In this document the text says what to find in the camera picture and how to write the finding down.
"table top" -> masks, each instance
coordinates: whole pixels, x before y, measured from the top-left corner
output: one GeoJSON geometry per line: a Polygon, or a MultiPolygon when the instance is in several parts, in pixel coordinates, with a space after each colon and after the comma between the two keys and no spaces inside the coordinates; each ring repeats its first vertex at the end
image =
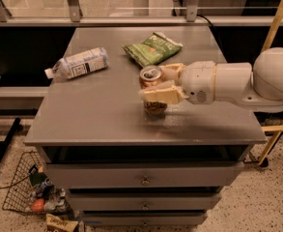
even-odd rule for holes
{"type": "Polygon", "coordinates": [[[227,102],[168,105],[162,116],[148,115],[138,97],[140,67],[124,44],[138,44],[153,32],[184,45],[161,64],[225,62],[204,26],[103,27],[76,29],[66,56],[102,46],[108,68],[72,80],[54,79],[29,130],[26,145],[240,145],[264,143],[254,114],[227,102]]]}

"floor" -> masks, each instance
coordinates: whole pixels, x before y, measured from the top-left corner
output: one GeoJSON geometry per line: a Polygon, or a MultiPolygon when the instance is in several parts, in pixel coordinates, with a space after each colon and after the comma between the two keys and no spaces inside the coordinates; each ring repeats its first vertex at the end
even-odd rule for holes
{"type": "MultiPolygon", "coordinates": [[[[13,118],[0,118],[0,139],[7,133],[13,118]]],[[[23,130],[18,131],[0,165],[0,187],[8,186],[14,176],[21,155],[35,151],[23,144],[32,118],[22,118],[23,130]]],[[[254,146],[254,156],[259,156],[264,145],[254,146]]],[[[208,218],[198,227],[87,227],[96,232],[235,232],[281,231],[283,232],[283,136],[268,157],[269,167],[261,168],[254,163],[245,165],[236,181],[222,190],[222,199],[208,211],[208,218]]],[[[4,211],[2,206],[8,190],[0,188],[0,231],[43,232],[44,216],[24,216],[4,211]]]]}
{"type": "MultiPolygon", "coordinates": [[[[8,0],[14,16],[69,16],[65,0],[8,0]]],[[[124,10],[131,4],[131,0],[81,0],[80,4],[86,16],[110,16],[112,14],[130,13],[124,10]],[[87,3],[97,6],[95,10],[87,3]]],[[[169,8],[170,0],[160,0],[161,8],[169,8]]],[[[0,118],[0,138],[2,139],[13,118],[0,118]]],[[[8,186],[14,176],[21,155],[24,152],[35,151],[35,148],[26,147],[23,144],[24,137],[31,126],[32,118],[22,118],[23,130],[13,138],[8,152],[0,165],[0,187],[8,186]]],[[[252,150],[255,156],[259,156],[264,145],[255,146],[252,150]]],[[[16,212],[3,211],[2,206],[8,190],[0,188],[0,231],[14,232],[43,232],[46,229],[44,216],[23,216],[16,212]]],[[[269,167],[260,168],[256,164],[249,163],[236,181],[222,190],[222,199],[215,208],[208,211],[208,218],[198,227],[189,226],[158,226],[158,227],[87,227],[87,231],[96,232],[283,232],[283,136],[269,155],[269,167]]]]}

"can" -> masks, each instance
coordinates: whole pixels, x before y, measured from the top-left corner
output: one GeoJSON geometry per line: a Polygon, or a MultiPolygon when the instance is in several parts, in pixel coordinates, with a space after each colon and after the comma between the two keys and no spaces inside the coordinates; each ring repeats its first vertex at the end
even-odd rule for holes
{"type": "MultiPolygon", "coordinates": [[[[158,66],[147,66],[141,70],[139,81],[142,89],[154,87],[165,81],[165,74],[158,66]]],[[[167,104],[161,102],[144,101],[143,105],[146,112],[154,115],[162,114],[167,109],[167,104]]]]}
{"type": "Polygon", "coordinates": [[[53,183],[50,179],[46,178],[35,190],[36,197],[42,197],[46,195],[53,187],[53,183]]]}

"green snack bag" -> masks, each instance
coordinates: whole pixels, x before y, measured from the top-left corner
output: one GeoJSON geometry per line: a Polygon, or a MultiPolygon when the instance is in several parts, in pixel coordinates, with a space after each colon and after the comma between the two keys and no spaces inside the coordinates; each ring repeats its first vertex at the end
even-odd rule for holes
{"type": "Polygon", "coordinates": [[[144,68],[166,60],[179,52],[182,47],[181,43],[175,43],[163,33],[154,32],[143,43],[126,44],[123,49],[127,55],[144,68]]]}

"gray table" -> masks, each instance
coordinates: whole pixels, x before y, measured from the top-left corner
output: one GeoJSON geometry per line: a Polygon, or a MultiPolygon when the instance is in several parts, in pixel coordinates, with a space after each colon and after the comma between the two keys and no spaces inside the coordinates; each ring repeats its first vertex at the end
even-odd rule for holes
{"type": "Polygon", "coordinates": [[[45,96],[27,145],[242,144],[265,137],[253,113],[226,102],[169,105],[148,116],[138,97],[140,68],[121,45],[141,43],[162,31],[184,45],[163,64],[225,62],[208,27],[79,28],[66,55],[106,48],[109,67],[70,81],[55,80],[45,96]]]}
{"type": "Polygon", "coordinates": [[[79,28],[66,55],[103,46],[109,66],[54,80],[25,139],[90,225],[200,224],[266,140],[252,112],[226,102],[183,101],[149,116],[137,95],[140,68],[121,46],[154,31],[184,45],[163,64],[225,62],[208,27],[79,28]]]}

